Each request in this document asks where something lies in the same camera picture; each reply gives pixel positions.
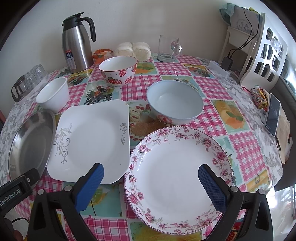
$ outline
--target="tablecloth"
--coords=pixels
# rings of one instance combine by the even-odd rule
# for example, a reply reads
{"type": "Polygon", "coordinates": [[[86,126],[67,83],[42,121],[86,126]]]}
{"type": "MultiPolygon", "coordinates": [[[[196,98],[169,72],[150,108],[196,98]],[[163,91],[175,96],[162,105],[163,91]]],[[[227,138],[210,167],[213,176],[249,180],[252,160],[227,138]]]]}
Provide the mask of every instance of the tablecloth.
{"type": "MultiPolygon", "coordinates": [[[[139,62],[133,81],[123,87],[114,87],[105,94],[97,94],[98,88],[108,88],[97,66],[71,74],[67,68],[52,72],[48,81],[67,77],[70,100],[56,114],[58,122],[62,112],[74,105],[92,104],[111,99],[122,99],[130,107],[131,149],[149,132],[161,128],[162,123],[141,119],[149,113],[146,101],[148,87],[161,80],[176,80],[195,88],[203,98],[204,110],[187,124],[211,135],[230,155],[234,184],[241,191],[255,192],[259,188],[268,191],[282,176],[282,165],[276,141],[270,137],[260,120],[259,111],[250,96],[231,77],[224,78],[208,67],[209,60],[180,56],[174,63],[159,62],[156,54],[147,62],[139,62]]],[[[38,92],[21,104],[15,104],[0,134],[0,185],[9,180],[8,156],[13,137],[24,119],[40,109],[35,103],[38,92]]],[[[52,179],[45,170],[33,194],[15,207],[23,217],[29,218],[37,190],[60,191],[73,183],[52,179]]],[[[179,236],[157,232],[139,219],[126,199],[123,182],[100,185],[91,204],[81,215],[98,240],[179,240],[179,236]]],[[[69,240],[74,240],[61,211],[60,221],[69,240]]],[[[188,234],[182,240],[205,239],[216,222],[203,230],[188,234]]]]}

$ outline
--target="power adapter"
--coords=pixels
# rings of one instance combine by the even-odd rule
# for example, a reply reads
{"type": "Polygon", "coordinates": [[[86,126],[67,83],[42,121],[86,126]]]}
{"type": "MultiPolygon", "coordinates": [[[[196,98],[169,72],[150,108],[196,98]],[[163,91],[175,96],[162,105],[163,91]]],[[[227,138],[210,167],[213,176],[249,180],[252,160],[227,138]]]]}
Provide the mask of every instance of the power adapter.
{"type": "Polygon", "coordinates": [[[225,71],[229,71],[231,66],[233,64],[233,60],[231,58],[228,58],[228,57],[224,57],[223,60],[222,60],[222,63],[220,65],[220,67],[222,69],[224,69],[225,71]]]}

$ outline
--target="orange package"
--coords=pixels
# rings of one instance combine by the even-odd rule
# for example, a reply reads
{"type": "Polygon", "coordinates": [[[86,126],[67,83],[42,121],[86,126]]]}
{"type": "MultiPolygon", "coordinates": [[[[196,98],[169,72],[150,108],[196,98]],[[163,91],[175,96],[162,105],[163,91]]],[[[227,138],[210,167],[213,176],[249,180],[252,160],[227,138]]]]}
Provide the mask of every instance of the orange package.
{"type": "Polygon", "coordinates": [[[94,64],[100,64],[104,60],[112,58],[113,51],[110,49],[98,49],[94,52],[93,59],[94,64]]]}

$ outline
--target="oval stainless steel dish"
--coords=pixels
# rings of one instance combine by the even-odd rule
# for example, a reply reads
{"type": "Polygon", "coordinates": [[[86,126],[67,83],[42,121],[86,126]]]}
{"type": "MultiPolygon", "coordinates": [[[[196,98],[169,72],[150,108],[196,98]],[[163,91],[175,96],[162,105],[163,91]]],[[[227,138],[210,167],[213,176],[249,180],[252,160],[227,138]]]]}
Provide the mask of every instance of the oval stainless steel dish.
{"type": "Polygon", "coordinates": [[[18,129],[9,152],[11,180],[32,168],[36,168],[41,177],[47,165],[55,132],[55,117],[50,110],[39,110],[25,120],[18,129]]]}

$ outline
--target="thermos handle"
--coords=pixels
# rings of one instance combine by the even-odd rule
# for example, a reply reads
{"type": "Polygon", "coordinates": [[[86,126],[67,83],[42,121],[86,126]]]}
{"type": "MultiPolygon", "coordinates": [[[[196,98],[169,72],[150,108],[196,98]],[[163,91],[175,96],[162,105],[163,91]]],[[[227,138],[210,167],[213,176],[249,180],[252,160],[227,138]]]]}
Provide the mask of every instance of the thermos handle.
{"type": "Polygon", "coordinates": [[[22,96],[19,94],[19,92],[18,92],[18,90],[17,90],[17,83],[18,83],[19,80],[21,80],[22,78],[25,78],[25,76],[22,75],[22,76],[17,80],[17,82],[13,85],[13,87],[11,88],[11,96],[12,96],[12,98],[13,98],[13,100],[14,100],[15,102],[19,102],[20,99],[22,98],[22,96]],[[15,91],[16,91],[16,93],[17,93],[17,97],[15,97],[14,93],[12,92],[13,88],[15,88],[15,91]]]}
{"type": "Polygon", "coordinates": [[[80,18],[77,19],[76,22],[87,21],[89,23],[89,27],[91,30],[91,39],[93,42],[96,41],[96,30],[94,29],[94,22],[91,18],[80,18]]]}

